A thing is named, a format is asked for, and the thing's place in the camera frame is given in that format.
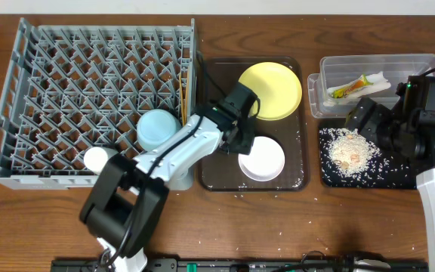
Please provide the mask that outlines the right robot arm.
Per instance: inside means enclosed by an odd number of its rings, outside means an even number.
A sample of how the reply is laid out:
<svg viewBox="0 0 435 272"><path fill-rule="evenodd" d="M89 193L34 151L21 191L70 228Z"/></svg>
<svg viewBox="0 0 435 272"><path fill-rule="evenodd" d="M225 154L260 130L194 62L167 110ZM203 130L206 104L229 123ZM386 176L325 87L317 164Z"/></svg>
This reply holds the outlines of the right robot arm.
<svg viewBox="0 0 435 272"><path fill-rule="evenodd" d="M417 173L415 183L426 219L429 269L435 271L435 77L410 76L396 93L399 100L391 109L361 98L344 126L381 150L427 166Z"/></svg>

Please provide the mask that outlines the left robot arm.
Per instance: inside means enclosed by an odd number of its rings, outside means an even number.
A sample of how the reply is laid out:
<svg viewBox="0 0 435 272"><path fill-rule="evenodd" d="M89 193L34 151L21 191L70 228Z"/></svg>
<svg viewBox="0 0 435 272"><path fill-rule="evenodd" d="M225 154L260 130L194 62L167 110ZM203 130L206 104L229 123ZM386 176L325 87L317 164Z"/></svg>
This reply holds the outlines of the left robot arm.
<svg viewBox="0 0 435 272"><path fill-rule="evenodd" d="M104 271L142 271L144 246L159 222L170 190L181 175L216 150L248 155L261 102L237 83L217 103L195 109L187 123L162 145L133 159L105 147L92 147L84 164L97 175L79 214L103 252Z"/></svg>

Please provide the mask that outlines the white pink bowl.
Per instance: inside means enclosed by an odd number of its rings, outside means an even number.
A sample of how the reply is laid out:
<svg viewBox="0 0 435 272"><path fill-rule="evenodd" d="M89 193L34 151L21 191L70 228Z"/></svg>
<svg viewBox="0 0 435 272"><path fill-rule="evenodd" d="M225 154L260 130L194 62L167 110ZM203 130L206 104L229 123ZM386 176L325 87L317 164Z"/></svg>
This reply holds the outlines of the white pink bowl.
<svg viewBox="0 0 435 272"><path fill-rule="evenodd" d="M284 169L285 153L274 139L257 136L250 154L239 154L238 163L248 178L259 182L271 181Z"/></svg>

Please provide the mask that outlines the white napkin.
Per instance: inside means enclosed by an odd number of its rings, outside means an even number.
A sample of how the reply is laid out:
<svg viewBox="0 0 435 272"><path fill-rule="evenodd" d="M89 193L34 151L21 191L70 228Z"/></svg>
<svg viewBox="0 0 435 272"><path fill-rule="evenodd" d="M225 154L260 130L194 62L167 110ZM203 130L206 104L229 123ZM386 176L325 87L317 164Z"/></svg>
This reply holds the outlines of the white napkin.
<svg viewBox="0 0 435 272"><path fill-rule="evenodd" d="M370 82L372 82L372 85L368 87L364 87L362 90L350 94L346 98L338 98L338 99L335 99L331 96L332 91L337 87L341 87L342 85L346 85L358 79L362 74L357 78L355 78L354 80L347 82L345 84L324 88L322 90L322 99L325 101L324 104L326 106L344 106L344 105L356 104L361 98L370 97L372 94L386 91L391 87L391 83L388 79L384 77L383 71L380 71L379 73L373 73L373 74L365 74L365 73L363 74Z"/></svg>

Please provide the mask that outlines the white cup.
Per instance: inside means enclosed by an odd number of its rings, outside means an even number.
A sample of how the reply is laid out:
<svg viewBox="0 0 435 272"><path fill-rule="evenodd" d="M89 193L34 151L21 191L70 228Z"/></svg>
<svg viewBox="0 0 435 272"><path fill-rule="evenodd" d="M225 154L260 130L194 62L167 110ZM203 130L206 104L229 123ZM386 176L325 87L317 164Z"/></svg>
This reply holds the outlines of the white cup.
<svg viewBox="0 0 435 272"><path fill-rule="evenodd" d="M118 152L107 147L92 147L85 152L84 165L90 171L99 175L106 163Z"/></svg>

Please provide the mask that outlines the green orange snack wrapper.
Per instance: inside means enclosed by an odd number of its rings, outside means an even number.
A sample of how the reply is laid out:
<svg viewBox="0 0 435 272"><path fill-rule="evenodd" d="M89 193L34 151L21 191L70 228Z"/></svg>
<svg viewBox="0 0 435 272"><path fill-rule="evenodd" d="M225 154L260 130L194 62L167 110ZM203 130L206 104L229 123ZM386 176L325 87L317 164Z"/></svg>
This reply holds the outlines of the green orange snack wrapper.
<svg viewBox="0 0 435 272"><path fill-rule="evenodd" d="M366 76L362 74L358 79L334 89L331 93L331 96L335 99L346 98L348 95L358 92L364 87L368 87L370 85L372 85L372 82L370 82Z"/></svg>

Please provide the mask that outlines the light blue bowl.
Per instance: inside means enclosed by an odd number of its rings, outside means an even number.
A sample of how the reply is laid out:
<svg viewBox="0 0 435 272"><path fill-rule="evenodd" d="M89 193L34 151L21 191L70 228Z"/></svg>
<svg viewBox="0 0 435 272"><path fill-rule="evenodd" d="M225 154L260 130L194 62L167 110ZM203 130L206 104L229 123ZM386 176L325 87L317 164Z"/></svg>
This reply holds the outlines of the light blue bowl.
<svg viewBox="0 0 435 272"><path fill-rule="evenodd" d="M155 109L144 113L137 122L137 142L151 151L166 142L181 129L181 124L168 111Z"/></svg>

